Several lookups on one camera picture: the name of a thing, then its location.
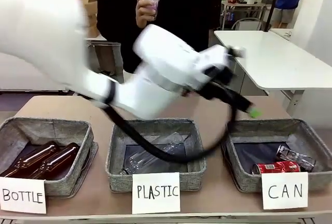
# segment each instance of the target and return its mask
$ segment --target paper sign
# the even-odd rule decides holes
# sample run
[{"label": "paper sign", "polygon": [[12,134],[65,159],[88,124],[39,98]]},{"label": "paper sign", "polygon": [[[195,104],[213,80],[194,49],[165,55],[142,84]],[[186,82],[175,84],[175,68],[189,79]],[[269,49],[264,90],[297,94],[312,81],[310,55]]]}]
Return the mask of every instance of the paper sign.
[{"label": "paper sign", "polygon": [[308,173],[262,174],[263,209],[308,207]]},{"label": "paper sign", "polygon": [[133,175],[133,214],[180,212],[179,173]]},{"label": "paper sign", "polygon": [[2,210],[46,214],[44,180],[0,177]]}]

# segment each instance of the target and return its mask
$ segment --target black cable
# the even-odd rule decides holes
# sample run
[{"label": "black cable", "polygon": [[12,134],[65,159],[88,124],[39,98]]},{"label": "black cable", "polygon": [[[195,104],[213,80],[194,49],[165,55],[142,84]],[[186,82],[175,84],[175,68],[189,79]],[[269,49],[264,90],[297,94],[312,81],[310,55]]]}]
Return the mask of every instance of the black cable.
[{"label": "black cable", "polygon": [[233,131],[235,126],[235,121],[237,118],[237,108],[235,105],[230,105],[230,119],[227,123],[227,127],[225,128],[222,136],[218,139],[212,146],[208,147],[206,150],[199,152],[190,156],[177,156],[171,155],[167,152],[164,152],[147,141],[138,131],[135,130],[127,121],[125,121],[111,106],[104,109],[105,113],[109,116],[109,118],[116,124],[126,135],[132,138],[138,145],[142,146],[148,153],[153,156],[164,160],[166,162],[172,163],[189,163],[196,160],[200,160],[204,157],[211,155],[220,145],[227,141],[228,134]]}]

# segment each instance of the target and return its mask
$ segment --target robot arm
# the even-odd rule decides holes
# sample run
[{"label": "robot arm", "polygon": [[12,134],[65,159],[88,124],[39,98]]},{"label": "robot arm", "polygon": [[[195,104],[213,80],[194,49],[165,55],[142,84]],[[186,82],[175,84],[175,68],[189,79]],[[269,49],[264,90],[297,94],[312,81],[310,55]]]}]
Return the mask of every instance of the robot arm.
[{"label": "robot arm", "polygon": [[[198,53],[173,34],[149,25],[134,44],[143,62],[136,74],[120,85],[88,67],[86,23],[79,0],[0,0],[0,52],[22,58],[54,81],[103,106],[121,107],[143,119],[157,116],[184,90],[228,103],[232,110],[228,131],[233,129],[237,109],[247,111],[251,106],[248,100],[223,87],[230,82],[228,62],[239,55],[236,49],[216,45]],[[169,162],[201,159],[228,138],[225,131],[204,152],[178,157],[146,141],[112,107],[104,111],[144,149]]]}]

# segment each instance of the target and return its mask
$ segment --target hand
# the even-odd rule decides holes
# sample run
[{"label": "hand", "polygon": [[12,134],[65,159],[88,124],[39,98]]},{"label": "hand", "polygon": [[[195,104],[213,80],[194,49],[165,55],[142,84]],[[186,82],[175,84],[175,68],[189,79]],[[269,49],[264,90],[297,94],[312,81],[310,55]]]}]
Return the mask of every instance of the hand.
[{"label": "hand", "polygon": [[147,22],[152,22],[156,18],[156,11],[152,9],[155,2],[153,0],[137,0],[136,4],[136,24],[143,29]]}]

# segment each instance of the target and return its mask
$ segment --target black shirt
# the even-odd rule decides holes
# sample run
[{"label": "black shirt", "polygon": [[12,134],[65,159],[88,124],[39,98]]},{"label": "black shirt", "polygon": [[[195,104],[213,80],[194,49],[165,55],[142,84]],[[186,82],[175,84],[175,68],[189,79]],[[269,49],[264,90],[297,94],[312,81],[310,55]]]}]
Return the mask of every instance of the black shirt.
[{"label": "black shirt", "polygon": [[[152,22],[192,46],[208,47],[209,0],[160,0],[156,21]],[[141,59],[132,50],[141,32],[135,20],[136,0],[98,0],[98,29],[108,40],[121,43],[123,68],[133,73]]]}]

